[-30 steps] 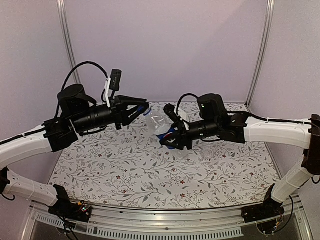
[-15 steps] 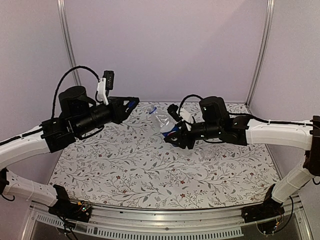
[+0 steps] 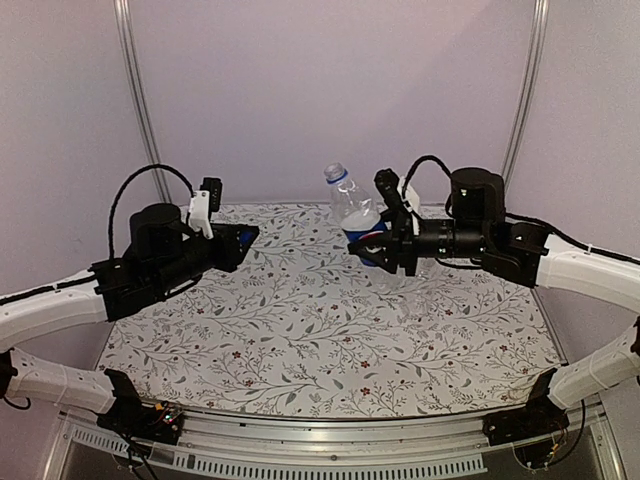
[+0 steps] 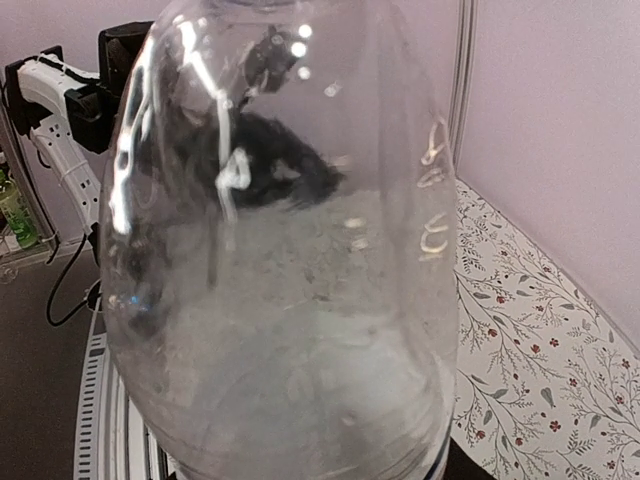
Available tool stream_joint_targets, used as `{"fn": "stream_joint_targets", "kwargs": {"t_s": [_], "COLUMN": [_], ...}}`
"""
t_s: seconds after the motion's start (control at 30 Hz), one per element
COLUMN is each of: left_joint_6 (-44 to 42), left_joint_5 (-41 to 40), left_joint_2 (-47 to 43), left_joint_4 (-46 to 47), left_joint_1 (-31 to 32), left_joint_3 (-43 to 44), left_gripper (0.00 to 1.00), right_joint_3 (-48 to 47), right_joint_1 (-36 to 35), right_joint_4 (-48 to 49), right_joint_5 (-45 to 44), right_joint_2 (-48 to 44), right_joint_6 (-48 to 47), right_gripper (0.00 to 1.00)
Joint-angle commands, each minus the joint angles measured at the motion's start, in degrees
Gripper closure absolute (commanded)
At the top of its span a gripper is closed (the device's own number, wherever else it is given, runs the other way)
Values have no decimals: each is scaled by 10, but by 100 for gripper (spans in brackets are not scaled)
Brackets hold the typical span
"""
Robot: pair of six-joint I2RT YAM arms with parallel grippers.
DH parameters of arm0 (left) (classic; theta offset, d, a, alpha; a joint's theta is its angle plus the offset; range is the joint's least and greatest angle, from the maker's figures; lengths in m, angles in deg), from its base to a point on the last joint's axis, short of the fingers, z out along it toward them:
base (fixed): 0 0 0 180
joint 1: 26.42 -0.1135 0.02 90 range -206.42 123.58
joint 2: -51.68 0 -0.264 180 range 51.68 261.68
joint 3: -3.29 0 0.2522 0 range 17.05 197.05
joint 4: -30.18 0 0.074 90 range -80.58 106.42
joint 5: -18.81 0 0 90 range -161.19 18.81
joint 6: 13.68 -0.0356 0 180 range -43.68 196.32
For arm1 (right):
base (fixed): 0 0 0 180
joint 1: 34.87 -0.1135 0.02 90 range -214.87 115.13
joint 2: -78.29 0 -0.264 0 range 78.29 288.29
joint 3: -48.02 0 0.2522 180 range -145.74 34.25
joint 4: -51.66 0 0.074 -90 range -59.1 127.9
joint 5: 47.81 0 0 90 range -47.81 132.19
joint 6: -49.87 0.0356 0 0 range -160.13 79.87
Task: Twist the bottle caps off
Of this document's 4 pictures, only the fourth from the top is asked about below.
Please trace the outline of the clear Pepsi plastic bottle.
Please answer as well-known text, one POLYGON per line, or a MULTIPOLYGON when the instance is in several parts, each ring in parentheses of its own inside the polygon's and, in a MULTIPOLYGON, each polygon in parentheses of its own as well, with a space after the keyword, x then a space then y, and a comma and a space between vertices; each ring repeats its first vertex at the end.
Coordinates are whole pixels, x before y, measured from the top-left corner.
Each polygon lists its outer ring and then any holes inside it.
POLYGON ((103 312, 180 479, 439 479, 446 120, 396 1, 174 1, 122 97, 103 312))

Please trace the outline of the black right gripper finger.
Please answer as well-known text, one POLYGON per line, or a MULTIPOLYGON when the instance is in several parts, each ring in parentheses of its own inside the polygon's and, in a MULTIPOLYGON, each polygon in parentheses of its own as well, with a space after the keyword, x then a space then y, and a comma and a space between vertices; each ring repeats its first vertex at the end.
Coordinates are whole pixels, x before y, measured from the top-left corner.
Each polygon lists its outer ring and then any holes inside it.
POLYGON ((481 466, 476 464, 463 449, 450 440, 446 468, 443 480, 494 480, 481 466))

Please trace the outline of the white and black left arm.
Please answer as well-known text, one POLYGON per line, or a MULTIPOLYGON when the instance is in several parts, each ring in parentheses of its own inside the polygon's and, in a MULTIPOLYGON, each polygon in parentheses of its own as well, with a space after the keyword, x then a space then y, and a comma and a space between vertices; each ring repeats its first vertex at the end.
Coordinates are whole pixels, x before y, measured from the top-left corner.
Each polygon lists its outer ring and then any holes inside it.
POLYGON ((9 118, 71 199, 95 258, 101 184, 84 152, 109 149, 121 96, 151 25, 134 21, 101 31, 96 73, 66 63, 60 46, 5 67, 9 118))

